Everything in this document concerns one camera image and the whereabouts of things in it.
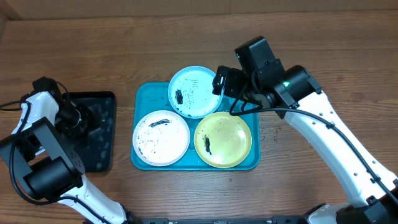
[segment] blue tray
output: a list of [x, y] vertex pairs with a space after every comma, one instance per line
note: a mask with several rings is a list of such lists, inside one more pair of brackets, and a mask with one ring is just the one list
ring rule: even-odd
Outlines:
[[[167, 89], [169, 87], [168, 82], [162, 83], [146, 83], [142, 85], [137, 91], [136, 97], [136, 110], [134, 112], [134, 126], [133, 130], [136, 128], [137, 123], [147, 114], [158, 111], [158, 110], [168, 110], [173, 111], [170, 106], [169, 99], [167, 98]], [[229, 111], [234, 99], [224, 96], [220, 107], [217, 112]], [[243, 102], [238, 102], [235, 110], [240, 110]], [[245, 109], [251, 109], [254, 105], [246, 105]], [[142, 170], [251, 170], [255, 168], [260, 162], [260, 132], [259, 132], [259, 116], [258, 114], [247, 114], [240, 116], [246, 124], [248, 124], [251, 134], [252, 134], [252, 146], [249, 155], [242, 163], [239, 165], [220, 169], [215, 168], [200, 159], [199, 155], [195, 150], [193, 145], [193, 135], [195, 134], [195, 129], [197, 128], [201, 119], [183, 119], [187, 122], [189, 130], [191, 133], [191, 141], [185, 155], [176, 163], [164, 166], [156, 167], [146, 164], [140, 158], [138, 158], [133, 146], [131, 146], [131, 161], [138, 168]]]

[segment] black plastic container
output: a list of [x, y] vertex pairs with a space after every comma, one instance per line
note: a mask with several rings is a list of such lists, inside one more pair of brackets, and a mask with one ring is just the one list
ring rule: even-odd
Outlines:
[[68, 139], [78, 153], [86, 172], [103, 172], [112, 168], [114, 128], [116, 122], [116, 97], [111, 91], [69, 93], [74, 104], [84, 104], [100, 119], [100, 127], [87, 136]]

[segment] yellow plate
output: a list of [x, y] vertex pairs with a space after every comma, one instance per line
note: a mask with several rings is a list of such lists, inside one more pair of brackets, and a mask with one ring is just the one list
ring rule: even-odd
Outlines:
[[197, 153], [207, 164], [230, 168], [248, 156], [251, 132], [240, 117], [219, 112], [200, 121], [193, 141]]

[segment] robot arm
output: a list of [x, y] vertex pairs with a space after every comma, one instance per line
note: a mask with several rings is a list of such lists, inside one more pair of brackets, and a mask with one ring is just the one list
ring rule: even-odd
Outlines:
[[[396, 187], [393, 181], [397, 179], [397, 176], [387, 170], [363, 147], [340, 120], [324, 92], [321, 92], [321, 94], [311, 93], [298, 103], [300, 105], [297, 108], [298, 110], [319, 114], [327, 121], [333, 122], [355, 145], [355, 148], [365, 158], [371, 169], [379, 175], [383, 184], [389, 190]], [[334, 130], [326, 128], [325, 124], [303, 114], [286, 112], [285, 120], [299, 131], [319, 153], [340, 181], [348, 202], [353, 207], [365, 207], [368, 205], [368, 198], [373, 196], [380, 199], [386, 194], [366, 171], [366, 168], [347, 143]]]
[[[10, 166], [12, 143], [22, 121], [27, 119], [14, 150], [14, 175], [21, 187], [32, 199], [46, 198], [49, 202], [68, 205], [95, 224], [136, 223], [131, 213], [107, 198], [86, 178], [78, 154], [61, 138], [61, 133], [68, 138], [78, 138], [96, 128], [92, 125], [95, 118], [91, 111], [84, 105], [64, 101], [52, 79], [43, 77], [34, 82], [34, 87], [35, 91], [22, 97], [22, 101], [30, 105], [21, 103], [22, 116], [17, 128], [0, 142], [0, 156]], [[28, 164], [44, 151], [48, 157], [31, 166]]]
[[[340, 120], [316, 79], [299, 65], [285, 71], [263, 37], [246, 42], [235, 53], [242, 70], [219, 66], [213, 94], [224, 89], [226, 96], [236, 99], [231, 115], [275, 111], [311, 143], [347, 195], [348, 204], [325, 205], [308, 214], [308, 222], [398, 221], [397, 176], [378, 163]], [[244, 103], [237, 113], [233, 108], [238, 100]], [[244, 111], [246, 103], [258, 107]]]

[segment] light blue plate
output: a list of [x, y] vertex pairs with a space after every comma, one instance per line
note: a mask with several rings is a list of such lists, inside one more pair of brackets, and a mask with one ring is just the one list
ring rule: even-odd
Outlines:
[[216, 74], [202, 66], [189, 66], [177, 72], [170, 81], [168, 98], [173, 109], [183, 117], [199, 119], [217, 110], [223, 99], [214, 95]]
[[[136, 96], [136, 110], [134, 112], [134, 127], [135, 129], [137, 123], [147, 114], [158, 111], [158, 110], [168, 110], [174, 111], [167, 98], [167, 90], [169, 87], [168, 82], [164, 83], [146, 83], [142, 85]], [[234, 99], [224, 96], [220, 106], [216, 110], [219, 111], [229, 111]], [[239, 111], [243, 102], [239, 101], [235, 106], [235, 110]], [[246, 105], [245, 109], [254, 108], [254, 105]], [[248, 124], [250, 132], [252, 134], [252, 146], [249, 155], [242, 163], [239, 165], [227, 168], [219, 169], [206, 164], [195, 150], [193, 145], [193, 135], [195, 130], [201, 121], [201, 119], [189, 119], [183, 118], [190, 129], [191, 141], [185, 155], [169, 166], [155, 167], [146, 164], [140, 158], [138, 158], [133, 146], [131, 146], [131, 161], [138, 168], [142, 170], [251, 170], [255, 168], [260, 162], [260, 132], [259, 132], [259, 117], [258, 114], [247, 114], [240, 116], [246, 124]]]

